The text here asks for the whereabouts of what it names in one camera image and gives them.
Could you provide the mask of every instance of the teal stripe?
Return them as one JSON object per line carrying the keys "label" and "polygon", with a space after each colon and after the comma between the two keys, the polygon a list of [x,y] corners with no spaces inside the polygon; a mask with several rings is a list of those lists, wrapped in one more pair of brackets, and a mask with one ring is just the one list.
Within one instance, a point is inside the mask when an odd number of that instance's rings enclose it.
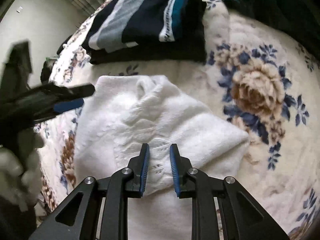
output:
{"label": "teal stripe", "polygon": [[172,9],[172,33],[174,40],[182,37],[182,26],[181,26],[181,9],[183,6],[184,0],[175,0],[173,9]]}

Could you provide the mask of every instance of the dark green cloth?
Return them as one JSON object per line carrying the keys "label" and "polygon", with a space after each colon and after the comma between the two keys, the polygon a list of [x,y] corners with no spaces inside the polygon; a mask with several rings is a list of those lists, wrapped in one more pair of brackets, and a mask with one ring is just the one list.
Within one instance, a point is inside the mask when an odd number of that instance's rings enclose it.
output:
{"label": "dark green cloth", "polygon": [[320,25],[308,0],[222,0],[230,9],[281,30],[320,59]]}

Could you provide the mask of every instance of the floral blanket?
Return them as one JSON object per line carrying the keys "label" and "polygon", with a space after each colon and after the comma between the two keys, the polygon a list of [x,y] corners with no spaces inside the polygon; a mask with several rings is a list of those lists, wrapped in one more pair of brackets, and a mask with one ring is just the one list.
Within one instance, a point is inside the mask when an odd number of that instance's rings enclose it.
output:
{"label": "floral blanket", "polygon": [[[320,65],[315,58],[288,35],[228,11],[221,0],[205,0],[206,64],[163,60],[94,66],[80,45],[110,1],[68,41],[51,80],[73,86],[95,84],[101,75],[166,75],[216,116],[249,133],[237,179],[291,239],[299,239],[320,210]],[[39,153],[51,210],[76,185],[73,154],[80,114],[81,109],[70,111],[36,127],[46,142]]]}

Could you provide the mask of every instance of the gray stripe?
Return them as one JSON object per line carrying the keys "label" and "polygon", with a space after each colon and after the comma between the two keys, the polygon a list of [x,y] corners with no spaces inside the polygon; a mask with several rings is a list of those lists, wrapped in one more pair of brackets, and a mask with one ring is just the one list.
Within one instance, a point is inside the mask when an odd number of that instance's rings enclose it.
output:
{"label": "gray stripe", "polygon": [[104,48],[110,53],[119,49],[126,48],[122,43],[122,32],[127,26],[132,15],[139,9],[144,0],[124,0],[121,8],[117,11],[109,24],[101,30],[97,40],[97,46]]}

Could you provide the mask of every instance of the white stripe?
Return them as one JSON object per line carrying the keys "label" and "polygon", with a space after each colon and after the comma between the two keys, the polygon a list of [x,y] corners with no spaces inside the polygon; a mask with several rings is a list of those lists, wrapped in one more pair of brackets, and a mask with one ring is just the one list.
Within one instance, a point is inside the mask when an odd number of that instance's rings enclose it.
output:
{"label": "white stripe", "polygon": [[95,50],[103,49],[103,48],[99,48],[97,46],[97,41],[98,41],[98,38],[100,36],[100,33],[114,19],[114,17],[116,16],[117,12],[122,7],[123,2],[124,2],[124,0],[118,0],[118,2],[116,3],[115,7],[112,10],[112,12],[106,18],[106,20],[103,22],[103,24],[100,26],[99,30],[94,35],[92,35],[90,37],[90,39],[89,39],[89,47],[91,49],[95,49]]}
{"label": "white stripe", "polygon": [[159,33],[159,41],[174,41],[174,36],[172,32],[172,10],[175,0],[169,0],[167,6],[164,9],[163,20],[164,25]]}

